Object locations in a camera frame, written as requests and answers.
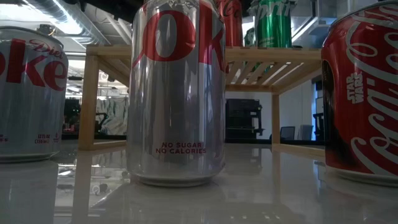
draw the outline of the can lid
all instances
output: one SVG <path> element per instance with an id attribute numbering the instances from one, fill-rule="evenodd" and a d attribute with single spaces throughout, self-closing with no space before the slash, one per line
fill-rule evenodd
<path id="1" fill-rule="evenodd" d="M 361 8 L 361 9 L 356 10 L 356 11 L 349 12 L 349 13 L 345 14 L 342 18 L 335 20 L 335 21 L 330 25 L 330 28 L 332 28 L 334 25 L 336 25 L 337 23 L 339 23 L 339 22 L 342 21 L 343 19 L 346 19 L 347 17 L 349 17 L 349 16 L 351 16 L 351 15 L 353 15 L 353 14 L 356 14 L 357 12 L 360 12 L 360 11 L 363 11 L 363 10 L 367 10 L 367 9 L 370 9 L 370 8 L 373 8 L 373 7 L 382 6 L 382 5 L 385 5 L 385 4 L 398 4 L 398 0 L 388 0 L 388 1 L 377 2 L 377 3 L 374 3 L 374 4 L 372 4 L 372 5 L 365 6 L 365 7 Z"/>
<path id="2" fill-rule="evenodd" d="M 17 30 L 23 30 L 23 31 L 26 31 L 26 32 L 31 32 L 33 34 L 41 35 L 42 37 L 50 39 L 50 40 L 56 42 L 57 44 L 61 45 L 61 47 L 63 49 L 63 44 L 59 40 L 55 39 L 54 37 L 51 37 L 51 36 L 48 36 L 48 35 L 44 35 L 44 34 L 42 34 L 40 32 L 31 30 L 31 29 L 27 29 L 27 28 L 23 28 L 23 27 L 16 27 L 16 26 L 0 26 L 0 30 L 1 29 L 17 29 Z"/>

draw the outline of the diet coke can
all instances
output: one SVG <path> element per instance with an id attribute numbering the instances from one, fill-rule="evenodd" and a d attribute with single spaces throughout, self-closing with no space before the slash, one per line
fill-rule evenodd
<path id="1" fill-rule="evenodd" d="M 332 26 L 323 49 L 326 164 L 347 178 L 398 185 L 398 1 Z"/>
<path id="2" fill-rule="evenodd" d="M 36 31 L 0 27 L 0 162 L 58 151 L 68 73 L 62 48 Z"/>
<path id="3" fill-rule="evenodd" d="M 225 23 L 225 45 L 228 47 L 242 47 L 241 0 L 216 0 L 216 4 Z"/>
<path id="4" fill-rule="evenodd" d="M 190 186 L 224 167 L 224 24 L 212 0 L 152 0 L 133 23 L 127 168 Z"/>

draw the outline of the glossy table surface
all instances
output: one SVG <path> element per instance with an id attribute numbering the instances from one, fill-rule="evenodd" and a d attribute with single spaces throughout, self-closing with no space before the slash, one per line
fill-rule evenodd
<path id="1" fill-rule="evenodd" d="M 398 224 L 398 189 L 326 172 L 270 146 L 226 145 L 210 184 L 151 187 L 130 180 L 125 152 L 62 152 L 0 165 L 0 223 Z"/>

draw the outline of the wooden shelf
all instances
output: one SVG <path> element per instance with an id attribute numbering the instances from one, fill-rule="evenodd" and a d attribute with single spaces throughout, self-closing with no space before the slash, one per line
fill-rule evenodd
<path id="1" fill-rule="evenodd" d="M 227 47 L 228 91 L 281 94 L 321 74 L 320 49 Z"/>
<path id="2" fill-rule="evenodd" d="M 307 159 L 314 159 L 318 161 L 325 161 L 325 150 L 315 147 L 307 146 L 293 146 L 288 144 L 273 144 L 272 150 L 277 152 L 284 152 L 287 154 L 304 157 Z"/>
<path id="3" fill-rule="evenodd" d="M 79 150 L 125 145 L 125 142 L 94 144 L 94 123 L 99 70 L 129 86 L 131 53 L 130 45 L 87 46 Z M 272 143 L 279 144 L 279 95 L 321 75 L 320 49 L 227 47 L 225 59 L 229 68 L 226 91 L 272 93 Z"/>

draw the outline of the sprite can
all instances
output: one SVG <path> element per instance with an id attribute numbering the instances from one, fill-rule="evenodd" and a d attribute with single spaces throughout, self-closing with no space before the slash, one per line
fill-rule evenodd
<path id="1" fill-rule="evenodd" d="M 261 0 L 256 16 L 258 47 L 291 47 L 289 0 Z"/>

